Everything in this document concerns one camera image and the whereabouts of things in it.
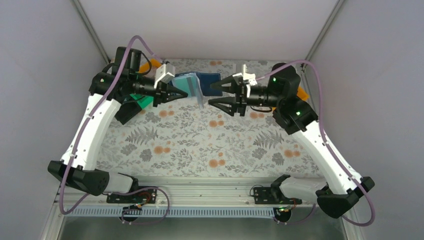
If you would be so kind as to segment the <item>blue leather card holder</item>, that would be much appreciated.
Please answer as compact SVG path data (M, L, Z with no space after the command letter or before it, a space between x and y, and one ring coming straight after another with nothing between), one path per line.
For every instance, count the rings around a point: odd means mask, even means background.
M211 88L211 84L221 80L219 73L183 72L171 80L170 85L186 92L188 98L196 98L200 110L204 108L205 97L222 97L223 92Z

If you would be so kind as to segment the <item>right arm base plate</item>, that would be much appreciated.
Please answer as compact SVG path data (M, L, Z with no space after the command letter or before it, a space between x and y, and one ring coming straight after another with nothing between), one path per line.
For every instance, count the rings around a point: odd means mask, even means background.
M303 201L298 198L287 198L281 191L273 190L271 187L255 185L250 189L250 196L256 205L301 205Z

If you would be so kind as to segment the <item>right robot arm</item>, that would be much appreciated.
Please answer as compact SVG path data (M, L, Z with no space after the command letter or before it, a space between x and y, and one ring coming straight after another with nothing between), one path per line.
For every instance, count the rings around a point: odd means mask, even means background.
M375 182L351 167L326 134L319 115L298 95L301 77L296 63L277 63L267 74L268 84L241 69L212 83L214 90L228 93L209 105L233 116L244 116L247 107L269 107L275 122L301 144L318 166L322 178L313 180L284 174L269 187L272 204L303 200L316 204L329 217L342 218L361 198L368 198Z

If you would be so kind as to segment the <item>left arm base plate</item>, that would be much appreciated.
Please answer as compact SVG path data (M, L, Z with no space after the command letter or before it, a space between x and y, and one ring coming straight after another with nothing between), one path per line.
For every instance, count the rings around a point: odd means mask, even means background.
M106 202L108 204L155 204L157 189L146 189L132 195L119 195L119 194L110 194L106 197Z

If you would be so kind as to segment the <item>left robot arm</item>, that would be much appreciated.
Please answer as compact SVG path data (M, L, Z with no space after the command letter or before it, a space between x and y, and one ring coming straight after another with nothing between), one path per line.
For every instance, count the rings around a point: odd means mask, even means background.
M175 77L175 67L168 61L155 71L154 77L147 77L152 70L140 72L141 58L145 54L130 49L123 65L109 63L92 79L85 113L69 148L60 160L52 160L47 171L65 185L82 192L99 196L103 193L130 193L136 189L138 180L123 173L111 173L96 168L97 157L112 120L117 117L126 123L141 109L132 95L152 97L152 105L168 103L186 98L188 93L169 82Z

